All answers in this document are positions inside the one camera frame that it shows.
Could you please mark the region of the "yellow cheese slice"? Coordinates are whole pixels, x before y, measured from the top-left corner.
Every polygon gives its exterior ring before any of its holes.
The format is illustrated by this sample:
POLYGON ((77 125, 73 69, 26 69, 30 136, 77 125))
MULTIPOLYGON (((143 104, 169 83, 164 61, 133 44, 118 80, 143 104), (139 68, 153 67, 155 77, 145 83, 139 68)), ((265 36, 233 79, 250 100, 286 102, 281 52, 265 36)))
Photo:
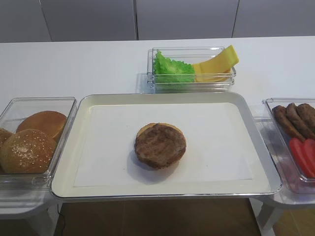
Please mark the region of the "yellow cheese slice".
POLYGON ((209 82, 224 82, 229 78, 231 69, 219 74, 196 74, 195 82, 209 83, 209 82))
POLYGON ((196 74, 221 74, 229 71, 238 62, 238 55, 234 47, 230 45, 212 59, 192 66, 196 74))

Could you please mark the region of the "green lettuce leaf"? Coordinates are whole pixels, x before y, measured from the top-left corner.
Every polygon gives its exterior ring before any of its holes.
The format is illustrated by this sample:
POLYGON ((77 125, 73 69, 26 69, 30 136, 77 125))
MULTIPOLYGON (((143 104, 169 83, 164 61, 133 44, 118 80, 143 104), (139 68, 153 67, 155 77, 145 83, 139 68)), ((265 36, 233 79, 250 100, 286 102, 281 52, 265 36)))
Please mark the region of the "green lettuce leaf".
POLYGON ((156 83, 193 83, 195 71, 191 64, 165 57, 157 51, 154 60, 156 83))

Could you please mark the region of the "clear lettuce cheese container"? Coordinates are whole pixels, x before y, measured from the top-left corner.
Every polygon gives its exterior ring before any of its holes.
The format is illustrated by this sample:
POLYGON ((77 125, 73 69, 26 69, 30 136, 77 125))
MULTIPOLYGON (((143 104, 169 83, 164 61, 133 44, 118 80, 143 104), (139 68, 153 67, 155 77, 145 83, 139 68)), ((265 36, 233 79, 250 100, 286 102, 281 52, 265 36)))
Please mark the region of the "clear lettuce cheese container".
POLYGON ((179 92, 203 92, 203 91, 229 91, 234 85, 236 71, 234 66, 231 68, 229 78, 224 82, 209 82, 209 83, 156 83, 154 75, 154 60, 157 51, 170 59, 183 61, 188 64, 195 64, 212 59, 225 47, 155 47, 148 51, 147 60, 147 83, 154 93, 179 93, 179 92))

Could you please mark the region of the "bottom bun half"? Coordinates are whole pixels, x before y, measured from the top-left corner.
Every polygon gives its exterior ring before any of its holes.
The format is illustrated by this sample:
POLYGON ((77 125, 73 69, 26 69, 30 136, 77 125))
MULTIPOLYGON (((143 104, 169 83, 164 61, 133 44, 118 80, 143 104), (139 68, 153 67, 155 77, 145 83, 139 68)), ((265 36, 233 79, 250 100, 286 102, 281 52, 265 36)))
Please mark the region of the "bottom bun half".
POLYGON ((181 134, 183 134, 182 131, 181 131, 179 128, 177 128, 176 126, 171 125, 171 124, 169 124, 169 123, 161 123, 161 122, 159 122, 159 123, 149 123, 149 124, 143 126, 143 127, 138 131, 138 133, 137 133, 137 135, 136 135, 136 138, 139 137, 145 130, 147 130, 148 128, 153 127, 153 126, 156 125, 156 124, 160 124, 160 125, 163 125, 163 126, 171 127, 171 128, 173 128, 173 129, 177 130, 178 132, 180 132, 181 134))

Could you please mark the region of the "brown meat patty on bun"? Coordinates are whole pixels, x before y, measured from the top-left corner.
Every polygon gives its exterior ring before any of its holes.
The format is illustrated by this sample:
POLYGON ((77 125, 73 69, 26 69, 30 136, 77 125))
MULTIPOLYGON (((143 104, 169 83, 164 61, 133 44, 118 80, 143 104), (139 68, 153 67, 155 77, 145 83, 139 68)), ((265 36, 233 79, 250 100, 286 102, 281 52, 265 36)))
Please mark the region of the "brown meat patty on bun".
POLYGON ((141 163, 153 169, 167 168, 178 162, 186 152, 184 134, 156 124, 135 138, 134 151, 141 163))

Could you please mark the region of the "white paper sheet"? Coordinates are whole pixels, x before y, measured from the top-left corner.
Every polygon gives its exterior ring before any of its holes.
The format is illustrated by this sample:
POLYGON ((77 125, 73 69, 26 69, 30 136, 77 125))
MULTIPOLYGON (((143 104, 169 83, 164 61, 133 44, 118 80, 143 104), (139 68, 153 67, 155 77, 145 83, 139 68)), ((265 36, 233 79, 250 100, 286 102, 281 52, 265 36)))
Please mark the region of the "white paper sheet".
POLYGON ((250 180, 248 158, 255 156, 241 115, 231 103, 93 106, 75 185, 250 180), (143 126, 158 122, 179 128, 187 148, 179 162, 154 170, 139 162, 134 142, 143 126))

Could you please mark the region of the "plain brown bun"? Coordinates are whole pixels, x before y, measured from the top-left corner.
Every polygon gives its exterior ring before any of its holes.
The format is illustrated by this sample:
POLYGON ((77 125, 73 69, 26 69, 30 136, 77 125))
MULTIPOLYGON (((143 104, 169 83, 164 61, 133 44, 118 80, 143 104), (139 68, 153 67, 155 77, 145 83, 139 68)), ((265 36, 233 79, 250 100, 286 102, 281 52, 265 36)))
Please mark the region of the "plain brown bun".
POLYGON ((67 117, 56 111, 41 111, 26 118, 17 127, 16 133, 26 129, 44 132, 57 143, 63 132, 67 117))

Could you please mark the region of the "left meat patty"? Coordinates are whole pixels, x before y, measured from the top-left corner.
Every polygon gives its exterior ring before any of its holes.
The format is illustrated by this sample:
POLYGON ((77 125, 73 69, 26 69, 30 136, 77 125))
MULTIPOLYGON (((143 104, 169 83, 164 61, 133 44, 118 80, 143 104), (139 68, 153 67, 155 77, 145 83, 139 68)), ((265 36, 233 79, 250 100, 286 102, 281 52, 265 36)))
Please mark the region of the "left meat patty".
POLYGON ((273 116, 282 130, 291 138, 297 138, 304 142, 305 137, 294 127, 286 116, 286 108, 278 105, 272 109, 273 116))

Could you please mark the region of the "clear bun container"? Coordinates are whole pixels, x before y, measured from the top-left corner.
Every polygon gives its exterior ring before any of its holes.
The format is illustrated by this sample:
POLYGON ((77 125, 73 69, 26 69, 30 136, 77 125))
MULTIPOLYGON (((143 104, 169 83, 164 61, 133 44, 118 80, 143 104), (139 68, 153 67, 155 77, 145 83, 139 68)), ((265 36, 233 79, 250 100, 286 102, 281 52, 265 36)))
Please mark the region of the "clear bun container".
POLYGON ((0 127, 15 134, 21 122, 41 111, 56 111, 67 117, 48 170, 38 174, 7 174, 0 167, 2 189, 36 189, 45 188, 49 184, 74 121, 76 99, 74 97, 13 98, 0 115, 0 127))

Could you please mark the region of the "silver metal baking tray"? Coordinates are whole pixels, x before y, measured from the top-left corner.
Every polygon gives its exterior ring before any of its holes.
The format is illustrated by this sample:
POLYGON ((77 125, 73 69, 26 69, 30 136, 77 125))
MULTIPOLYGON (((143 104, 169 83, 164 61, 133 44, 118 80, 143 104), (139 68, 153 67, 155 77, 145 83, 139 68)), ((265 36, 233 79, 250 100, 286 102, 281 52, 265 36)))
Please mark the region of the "silver metal baking tray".
POLYGON ((68 139, 52 178, 51 191, 57 197, 74 199, 174 198, 205 196, 272 195, 280 190, 282 180, 256 127, 244 98, 233 92, 196 92, 164 94, 104 94, 90 95, 81 100, 68 139), (167 184, 117 186, 76 186, 85 135, 90 124, 90 108, 110 105, 153 104, 221 104, 235 105, 247 129, 255 157, 248 158, 253 177, 250 180, 220 180, 167 184))

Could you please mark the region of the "sesame top bun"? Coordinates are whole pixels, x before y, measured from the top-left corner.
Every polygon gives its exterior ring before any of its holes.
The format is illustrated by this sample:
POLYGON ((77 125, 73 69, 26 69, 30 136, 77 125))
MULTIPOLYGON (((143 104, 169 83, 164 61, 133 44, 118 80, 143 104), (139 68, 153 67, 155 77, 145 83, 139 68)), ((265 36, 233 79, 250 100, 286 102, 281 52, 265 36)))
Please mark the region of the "sesame top bun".
POLYGON ((19 131, 2 145, 0 165, 7 174, 44 173, 48 170, 56 146, 56 141, 42 131, 19 131))

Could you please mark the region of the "clear patty tomato container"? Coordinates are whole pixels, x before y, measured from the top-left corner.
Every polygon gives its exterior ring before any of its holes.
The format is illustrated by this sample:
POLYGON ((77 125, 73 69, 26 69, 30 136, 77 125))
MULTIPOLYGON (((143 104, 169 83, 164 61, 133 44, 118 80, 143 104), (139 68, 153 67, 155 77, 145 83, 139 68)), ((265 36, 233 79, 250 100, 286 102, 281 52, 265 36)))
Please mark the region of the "clear patty tomato container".
POLYGON ((289 148, 290 137, 285 134, 273 117, 272 109, 274 107, 278 105, 286 107, 290 103, 295 103, 297 106, 308 103, 314 106, 315 100, 313 98, 269 98, 263 100, 265 115, 267 116, 265 126, 270 129, 268 132, 269 144, 273 149, 273 156, 281 167, 286 185, 294 193, 313 194, 315 192, 315 180, 313 178, 306 178, 300 167, 296 164, 289 148))

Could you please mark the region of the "right meat patty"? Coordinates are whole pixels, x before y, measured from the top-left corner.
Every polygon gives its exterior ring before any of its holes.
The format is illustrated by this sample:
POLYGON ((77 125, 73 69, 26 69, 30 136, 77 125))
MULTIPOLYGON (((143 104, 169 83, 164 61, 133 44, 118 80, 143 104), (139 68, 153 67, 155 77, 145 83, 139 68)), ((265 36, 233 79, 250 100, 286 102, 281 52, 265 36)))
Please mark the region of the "right meat patty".
POLYGON ((308 103, 303 103, 297 106, 297 113, 307 127, 315 132, 315 109, 308 103))

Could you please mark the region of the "middle meat patty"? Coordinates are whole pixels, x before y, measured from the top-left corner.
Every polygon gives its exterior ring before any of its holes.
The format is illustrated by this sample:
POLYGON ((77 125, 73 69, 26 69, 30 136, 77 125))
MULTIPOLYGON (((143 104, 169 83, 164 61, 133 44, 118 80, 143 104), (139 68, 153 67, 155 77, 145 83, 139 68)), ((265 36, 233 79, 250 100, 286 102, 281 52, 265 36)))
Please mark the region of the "middle meat patty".
POLYGON ((304 139, 315 139, 314 132, 308 128, 306 123, 297 113, 297 107, 294 103, 290 103, 286 108, 286 116, 296 128, 296 130, 304 137, 304 139))

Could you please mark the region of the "partly hidden bun left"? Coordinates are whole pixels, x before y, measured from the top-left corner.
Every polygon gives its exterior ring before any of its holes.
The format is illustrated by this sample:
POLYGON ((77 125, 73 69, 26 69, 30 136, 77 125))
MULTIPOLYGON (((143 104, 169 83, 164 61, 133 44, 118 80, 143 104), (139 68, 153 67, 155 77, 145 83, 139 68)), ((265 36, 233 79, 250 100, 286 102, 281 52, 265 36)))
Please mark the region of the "partly hidden bun left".
POLYGON ((12 132, 0 128, 0 148, 3 146, 4 142, 13 135, 12 132))

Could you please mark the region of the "middle red tomato slice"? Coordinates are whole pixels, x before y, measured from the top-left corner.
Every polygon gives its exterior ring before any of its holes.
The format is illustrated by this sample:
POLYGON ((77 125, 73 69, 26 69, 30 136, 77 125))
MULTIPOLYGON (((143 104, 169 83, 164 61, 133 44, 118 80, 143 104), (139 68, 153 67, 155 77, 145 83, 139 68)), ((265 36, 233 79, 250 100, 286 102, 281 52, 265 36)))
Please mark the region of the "middle red tomato slice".
POLYGON ((303 143, 303 154, 310 170, 315 173, 315 141, 307 139, 303 143))

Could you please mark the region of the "red tomato slice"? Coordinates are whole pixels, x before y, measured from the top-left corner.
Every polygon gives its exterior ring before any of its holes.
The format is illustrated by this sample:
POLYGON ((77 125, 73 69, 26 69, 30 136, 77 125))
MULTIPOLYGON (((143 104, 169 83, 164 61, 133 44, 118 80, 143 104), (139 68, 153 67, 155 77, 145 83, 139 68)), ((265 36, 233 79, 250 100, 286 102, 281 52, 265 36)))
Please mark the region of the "red tomato slice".
POLYGON ((315 141, 307 139, 303 143, 303 154, 310 170, 315 173, 315 141))
POLYGON ((289 141, 289 147, 291 149, 291 152, 293 154, 293 158, 294 158, 295 162, 300 167, 304 176, 306 178, 314 178, 315 174, 308 167, 308 164, 307 164, 305 157, 304 157, 304 154, 303 154, 303 143, 304 142, 300 141, 297 138, 292 138, 289 141))

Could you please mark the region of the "left red tomato slice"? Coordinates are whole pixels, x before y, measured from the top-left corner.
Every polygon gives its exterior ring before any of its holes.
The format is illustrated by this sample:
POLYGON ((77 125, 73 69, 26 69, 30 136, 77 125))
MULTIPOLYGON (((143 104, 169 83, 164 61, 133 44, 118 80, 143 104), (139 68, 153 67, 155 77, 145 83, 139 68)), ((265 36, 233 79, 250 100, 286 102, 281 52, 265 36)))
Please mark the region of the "left red tomato slice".
POLYGON ((294 158, 295 162, 300 167, 304 176, 306 178, 314 178, 315 174, 308 167, 308 164, 307 164, 305 157, 304 157, 304 154, 303 154, 303 143, 304 142, 300 141, 297 138, 292 138, 289 141, 289 147, 291 149, 291 152, 293 154, 293 158, 294 158))

